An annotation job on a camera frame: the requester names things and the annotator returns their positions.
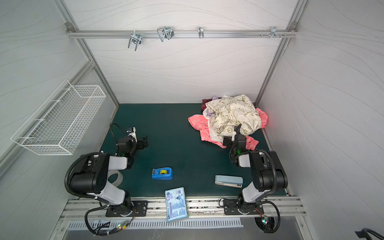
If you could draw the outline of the cream patterned cloth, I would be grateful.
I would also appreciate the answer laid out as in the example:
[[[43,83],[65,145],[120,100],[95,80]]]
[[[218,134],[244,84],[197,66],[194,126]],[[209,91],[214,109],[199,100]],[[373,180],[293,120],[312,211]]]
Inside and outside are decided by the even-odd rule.
[[[215,104],[216,114],[208,119],[211,139],[222,142],[234,127],[242,124],[241,134],[249,136],[262,128],[262,120],[253,102],[246,95],[223,96]]]

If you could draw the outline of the pink patterned cloth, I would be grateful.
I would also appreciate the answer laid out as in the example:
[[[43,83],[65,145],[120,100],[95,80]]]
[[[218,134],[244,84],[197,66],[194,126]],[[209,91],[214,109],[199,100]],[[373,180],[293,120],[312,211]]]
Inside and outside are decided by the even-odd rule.
[[[269,116],[266,112],[262,111],[259,108],[256,108],[256,110],[259,113],[259,116],[261,117],[262,128],[265,128],[267,126]],[[200,132],[202,141],[213,143],[222,149],[226,148],[226,146],[223,145],[223,142],[216,142],[211,139],[208,127],[208,119],[206,119],[203,115],[193,115],[188,118],[188,121],[195,130]],[[255,140],[253,137],[246,137],[246,139],[246,149],[255,150],[259,141]]]

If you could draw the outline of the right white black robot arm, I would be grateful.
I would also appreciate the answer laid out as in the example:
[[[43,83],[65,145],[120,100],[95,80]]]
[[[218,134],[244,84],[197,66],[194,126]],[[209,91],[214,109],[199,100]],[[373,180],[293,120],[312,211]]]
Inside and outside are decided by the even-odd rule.
[[[219,203],[225,215],[264,215],[265,198],[288,186],[288,177],[275,151],[248,150],[247,137],[241,134],[241,124],[234,127],[231,137],[224,137],[224,146],[230,147],[231,163],[251,171],[251,183],[242,189],[236,199],[223,199]]]

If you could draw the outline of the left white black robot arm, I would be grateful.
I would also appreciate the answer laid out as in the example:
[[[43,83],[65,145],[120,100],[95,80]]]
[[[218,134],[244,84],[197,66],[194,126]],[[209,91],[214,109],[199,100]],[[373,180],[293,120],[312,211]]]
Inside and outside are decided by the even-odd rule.
[[[104,210],[106,217],[144,217],[148,201],[133,201],[128,191],[109,182],[108,174],[130,169],[137,151],[149,146],[148,137],[139,139],[136,128],[124,130],[116,123],[110,124],[110,132],[117,148],[116,153],[81,155],[65,175],[65,188],[78,198],[97,200],[100,203],[97,210]]]

